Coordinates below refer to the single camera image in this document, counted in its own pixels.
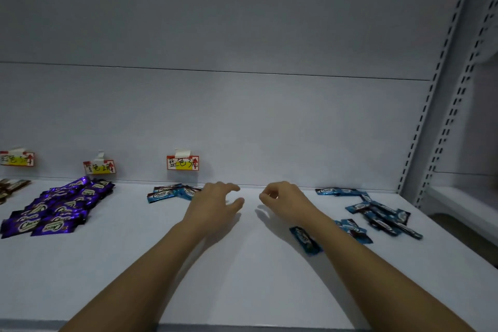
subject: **person's right arm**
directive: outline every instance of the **person's right arm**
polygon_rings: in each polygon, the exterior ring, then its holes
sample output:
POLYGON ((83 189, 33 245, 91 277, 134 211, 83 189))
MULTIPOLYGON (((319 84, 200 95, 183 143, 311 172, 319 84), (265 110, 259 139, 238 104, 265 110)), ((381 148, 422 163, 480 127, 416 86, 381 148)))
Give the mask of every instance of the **person's right arm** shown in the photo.
POLYGON ((259 199, 315 238, 374 330, 473 331, 444 304, 337 227, 296 185, 269 184, 259 199))

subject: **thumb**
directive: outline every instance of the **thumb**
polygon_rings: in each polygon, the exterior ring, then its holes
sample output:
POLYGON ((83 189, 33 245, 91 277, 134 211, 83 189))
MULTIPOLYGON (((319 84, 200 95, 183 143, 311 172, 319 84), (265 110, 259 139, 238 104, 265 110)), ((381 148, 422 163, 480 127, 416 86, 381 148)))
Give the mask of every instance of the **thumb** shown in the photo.
POLYGON ((265 193, 261 193, 259 195, 259 200, 273 210, 278 204, 278 201, 275 198, 271 198, 269 195, 265 193))
POLYGON ((230 210, 233 214, 236 214, 237 211, 242 209, 242 206, 244 205, 244 202, 246 200, 243 198, 237 198, 235 201, 227 205, 228 210, 230 210))

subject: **person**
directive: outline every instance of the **person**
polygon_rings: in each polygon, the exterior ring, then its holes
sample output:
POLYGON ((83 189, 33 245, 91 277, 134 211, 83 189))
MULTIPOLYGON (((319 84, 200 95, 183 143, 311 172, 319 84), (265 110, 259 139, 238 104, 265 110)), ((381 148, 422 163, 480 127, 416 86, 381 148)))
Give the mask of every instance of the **person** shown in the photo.
MULTIPOLYGON (((240 188, 231 183, 206 184, 190 202, 183 220, 60 331, 153 330, 164 311, 168 287, 191 251, 203 238, 230 223, 242 208, 243 198, 226 204, 226 195, 232 190, 240 188)), ((337 227, 296 185, 271 183, 259 199, 277 216, 301 226, 315 238, 374 330, 473 330, 419 285, 337 227)))

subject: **red and yellow price tag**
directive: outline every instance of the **red and yellow price tag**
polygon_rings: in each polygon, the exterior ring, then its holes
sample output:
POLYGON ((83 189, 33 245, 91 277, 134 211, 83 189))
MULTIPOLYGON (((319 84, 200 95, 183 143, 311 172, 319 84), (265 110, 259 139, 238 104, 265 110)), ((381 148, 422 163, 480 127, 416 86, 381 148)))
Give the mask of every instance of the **red and yellow price tag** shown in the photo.
POLYGON ((24 151, 21 154, 9 154, 9 151, 0 151, 1 165, 18 165, 21 167, 34 166, 34 153, 24 151))
POLYGON ((199 157, 190 155, 187 158, 175 158, 174 155, 167 156, 169 170, 198 171, 199 157))
POLYGON ((83 162, 87 175, 115 174, 116 166, 114 160, 104 160, 103 162, 83 162))

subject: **person's left arm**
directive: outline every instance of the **person's left arm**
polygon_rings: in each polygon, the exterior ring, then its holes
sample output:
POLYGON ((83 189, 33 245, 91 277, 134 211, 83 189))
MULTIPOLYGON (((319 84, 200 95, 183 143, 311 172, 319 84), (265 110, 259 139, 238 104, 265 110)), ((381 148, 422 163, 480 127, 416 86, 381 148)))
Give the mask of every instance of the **person's left arm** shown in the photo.
POLYGON ((228 224, 244 204, 226 205, 235 184, 206 184, 197 192, 183 220, 155 246, 79 311, 60 332, 142 332, 151 330, 162 311, 168 287, 182 264, 207 235, 228 224))

